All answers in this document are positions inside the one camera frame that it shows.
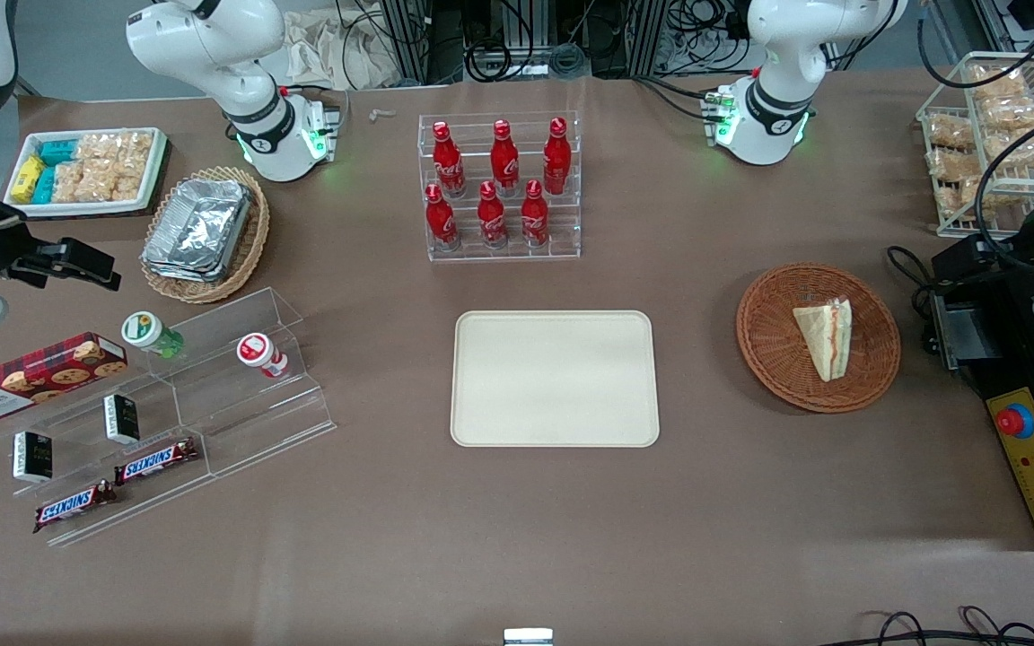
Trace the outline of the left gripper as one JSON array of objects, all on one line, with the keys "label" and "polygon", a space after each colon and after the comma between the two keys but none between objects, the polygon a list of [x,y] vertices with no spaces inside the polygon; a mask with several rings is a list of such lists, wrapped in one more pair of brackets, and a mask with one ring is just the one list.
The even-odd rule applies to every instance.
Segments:
[{"label": "left gripper", "polygon": [[1034,273],[1034,210],[1013,236],[993,242],[993,247],[997,253],[982,234],[973,233],[937,253],[932,266],[939,273],[940,297],[968,297],[984,285],[1002,281],[1004,268],[990,268],[998,257],[1009,268]]}]

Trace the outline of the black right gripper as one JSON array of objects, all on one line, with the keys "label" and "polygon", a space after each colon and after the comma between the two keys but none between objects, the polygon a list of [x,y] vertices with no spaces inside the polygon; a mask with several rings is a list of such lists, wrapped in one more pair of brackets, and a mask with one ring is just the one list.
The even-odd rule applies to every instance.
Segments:
[{"label": "black right gripper", "polygon": [[[45,241],[34,238],[12,210],[0,209],[0,278],[22,282],[45,282],[60,275],[52,258],[40,252]],[[55,263],[68,270],[70,278],[117,293],[120,273],[112,273],[114,258],[85,242],[62,238],[53,245]]]}]

